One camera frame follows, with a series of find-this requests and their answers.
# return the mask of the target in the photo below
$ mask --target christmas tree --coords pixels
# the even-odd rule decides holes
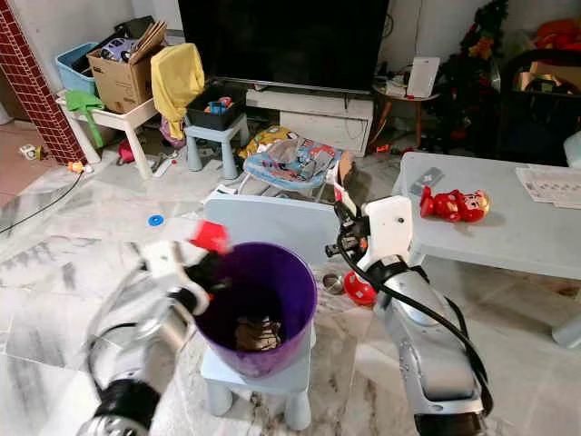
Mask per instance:
[[[493,0],[479,8],[460,43],[460,52],[442,64],[429,113],[438,118],[438,135],[445,149],[454,139],[466,139],[477,154],[494,149],[497,131],[498,92],[490,83],[490,69],[499,57],[500,29],[507,17],[507,0]]]

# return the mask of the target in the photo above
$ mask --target plastic bucket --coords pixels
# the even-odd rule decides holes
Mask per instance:
[[[94,78],[77,73],[71,64],[79,57],[86,55],[97,46],[97,43],[79,45],[67,52],[58,55],[54,61],[61,76],[61,82],[66,89],[78,89],[91,95],[97,95],[94,86]]]
[[[241,243],[223,260],[219,277],[231,289],[217,293],[196,317],[210,347],[242,375],[264,377],[286,366],[300,348],[317,306],[317,286],[307,264],[271,243]],[[269,315],[280,321],[282,344],[263,352],[236,351],[234,332],[241,316]]]

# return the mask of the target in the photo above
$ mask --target black chair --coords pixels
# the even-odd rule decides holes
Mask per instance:
[[[521,71],[528,71],[535,61],[581,66],[581,53],[532,50],[508,62],[501,74],[496,155],[507,161],[566,166],[563,142],[579,128],[581,94],[573,86],[551,93],[515,89],[517,76]],[[566,94],[566,89],[577,94]]]

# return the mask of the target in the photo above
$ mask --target red toy figure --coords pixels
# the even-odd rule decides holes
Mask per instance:
[[[422,218],[436,214],[451,223],[460,220],[473,223],[487,215],[490,199],[479,190],[464,194],[458,189],[451,193],[438,193],[432,197],[432,190],[425,186],[419,207]]]

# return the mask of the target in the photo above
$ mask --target yellow cloth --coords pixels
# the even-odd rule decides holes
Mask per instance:
[[[274,143],[278,141],[284,141],[285,139],[296,139],[299,136],[295,134],[292,130],[282,127],[281,125],[272,125],[266,130],[258,132],[256,136],[244,147],[243,150],[238,152],[238,155],[244,159],[252,156],[253,154],[267,149]]]
[[[165,47],[152,57],[153,103],[167,119],[172,138],[183,139],[185,107],[203,84],[202,60],[194,44]]]

